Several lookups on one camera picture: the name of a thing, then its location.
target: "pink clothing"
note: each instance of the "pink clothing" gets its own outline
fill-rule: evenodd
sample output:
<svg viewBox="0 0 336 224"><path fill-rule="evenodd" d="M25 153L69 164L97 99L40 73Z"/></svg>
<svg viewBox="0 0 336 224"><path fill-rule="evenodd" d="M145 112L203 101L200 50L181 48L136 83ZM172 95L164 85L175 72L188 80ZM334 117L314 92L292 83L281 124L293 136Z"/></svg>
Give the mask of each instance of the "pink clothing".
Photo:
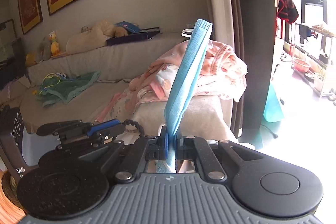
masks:
<svg viewBox="0 0 336 224"><path fill-rule="evenodd" d="M181 65L188 42L189 40L184 41L163 54L150 65L149 70L164 63ZM218 41L212 41L212 44L213 48L208 48L205 54L201 75L217 75L220 72L230 74L233 72L243 76L247 73L246 64L236 56L231 46Z"/></svg>
<svg viewBox="0 0 336 224"><path fill-rule="evenodd" d="M246 64L229 45L217 41L212 43L213 48L207 49L194 96L218 95L221 99L239 101L246 89ZM168 96L162 85L157 83L156 76L160 70L165 70L171 64L180 66L187 45L188 41L176 45L154 61L143 75L130 82L129 90L133 93L125 104L129 113L134 113L141 103L167 101Z"/></svg>
<svg viewBox="0 0 336 224"><path fill-rule="evenodd" d="M102 123L106 117L106 115L112 110L115 103L122 98L124 94L123 93L116 93L110 103L102 110L102 112L99 114L99 116L96 118L95 122Z"/></svg>

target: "floor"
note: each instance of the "floor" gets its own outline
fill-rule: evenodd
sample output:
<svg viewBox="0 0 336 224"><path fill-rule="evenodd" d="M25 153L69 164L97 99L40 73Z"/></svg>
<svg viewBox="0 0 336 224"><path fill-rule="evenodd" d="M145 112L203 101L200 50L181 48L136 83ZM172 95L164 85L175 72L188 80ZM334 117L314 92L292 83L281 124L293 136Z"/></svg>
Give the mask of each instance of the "floor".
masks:
<svg viewBox="0 0 336 224"><path fill-rule="evenodd" d="M273 85L285 102L285 119L275 123L263 121L259 133L249 142L262 153L315 173L324 187L324 197L315 215L324 224L335 223L336 106L327 98L319 99L293 72L290 62L281 63ZM265 126L278 138L274 139Z"/></svg>

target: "pink blanket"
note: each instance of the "pink blanket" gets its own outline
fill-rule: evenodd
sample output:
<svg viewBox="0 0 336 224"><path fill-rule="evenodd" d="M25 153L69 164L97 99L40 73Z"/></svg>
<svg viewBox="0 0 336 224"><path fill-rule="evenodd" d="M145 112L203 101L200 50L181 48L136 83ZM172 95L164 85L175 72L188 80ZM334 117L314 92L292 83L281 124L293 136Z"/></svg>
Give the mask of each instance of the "pink blanket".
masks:
<svg viewBox="0 0 336 224"><path fill-rule="evenodd" d="M246 89L246 64L229 45L217 41L212 43L213 48L207 49L194 96L218 95L224 100L239 101ZM143 75L130 82L132 96L125 103L129 113L134 113L142 103L167 101L187 45L188 41L176 45L154 61Z"/></svg>

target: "stuffed toy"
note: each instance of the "stuffed toy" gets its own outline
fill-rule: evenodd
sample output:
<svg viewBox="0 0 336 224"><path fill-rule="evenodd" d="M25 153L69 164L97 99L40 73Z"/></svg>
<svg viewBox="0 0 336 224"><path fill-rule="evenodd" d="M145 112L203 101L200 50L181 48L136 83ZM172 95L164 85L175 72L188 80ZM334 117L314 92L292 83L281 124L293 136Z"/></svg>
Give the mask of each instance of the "stuffed toy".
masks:
<svg viewBox="0 0 336 224"><path fill-rule="evenodd" d="M48 37L44 37L43 41L37 46L36 63L46 61L51 57L51 41Z"/></svg>
<svg viewBox="0 0 336 224"><path fill-rule="evenodd" d="M26 55L26 67L31 67L36 65L36 53L31 53Z"/></svg>
<svg viewBox="0 0 336 224"><path fill-rule="evenodd" d="M84 26L81 28L81 33L90 31L92 27ZM120 26L115 26L115 29L111 32L112 37L125 37L128 35L128 32L125 28Z"/></svg>
<svg viewBox="0 0 336 224"><path fill-rule="evenodd" d="M49 34L49 40L51 41L51 53L52 53L52 56L55 57L59 54L59 44L56 40L56 32L55 31L52 31L50 34Z"/></svg>

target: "brown curtain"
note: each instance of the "brown curtain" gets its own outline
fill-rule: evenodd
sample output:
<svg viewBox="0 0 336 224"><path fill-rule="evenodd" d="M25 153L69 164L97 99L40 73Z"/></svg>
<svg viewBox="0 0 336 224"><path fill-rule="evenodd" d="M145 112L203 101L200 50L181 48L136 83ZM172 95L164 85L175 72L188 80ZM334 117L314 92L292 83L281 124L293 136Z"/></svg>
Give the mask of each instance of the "brown curtain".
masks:
<svg viewBox="0 0 336 224"><path fill-rule="evenodd" d="M235 53L240 59L244 60L243 21L240 9L240 1L231 0L231 4L235 39ZM230 128L236 138L238 137L239 129L241 129L243 124L243 104L244 96L241 97L239 102L233 102Z"/></svg>

